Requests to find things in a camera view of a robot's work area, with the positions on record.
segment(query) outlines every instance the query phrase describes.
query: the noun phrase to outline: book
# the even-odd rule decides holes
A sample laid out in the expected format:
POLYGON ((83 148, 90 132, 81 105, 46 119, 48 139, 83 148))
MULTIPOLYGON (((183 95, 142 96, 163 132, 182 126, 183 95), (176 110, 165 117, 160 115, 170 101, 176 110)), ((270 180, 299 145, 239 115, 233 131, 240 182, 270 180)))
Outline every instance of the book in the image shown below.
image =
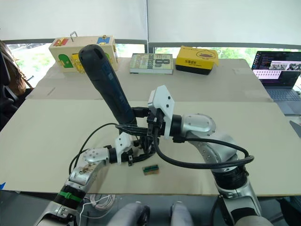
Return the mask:
POLYGON ((174 61, 172 54, 133 53, 130 73, 172 74, 174 61))

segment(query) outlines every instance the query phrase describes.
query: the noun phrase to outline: yellow box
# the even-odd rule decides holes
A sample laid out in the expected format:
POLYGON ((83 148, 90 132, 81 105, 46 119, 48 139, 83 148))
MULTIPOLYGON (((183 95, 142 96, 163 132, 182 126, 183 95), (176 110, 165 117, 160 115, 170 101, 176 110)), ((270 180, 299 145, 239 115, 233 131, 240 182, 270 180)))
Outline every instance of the yellow box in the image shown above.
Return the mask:
POLYGON ((85 70, 79 61, 79 51, 90 44, 98 44, 105 52, 113 69, 118 70, 115 39, 111 35, 57 38, 49 46, 55 61, 61 66, 62 72, 80 72, 85 70))
POLYGON ((179 71, 208 75, 214 64, 218 66, 218 54, 215 50, 181 46, 175 68, 179 71))

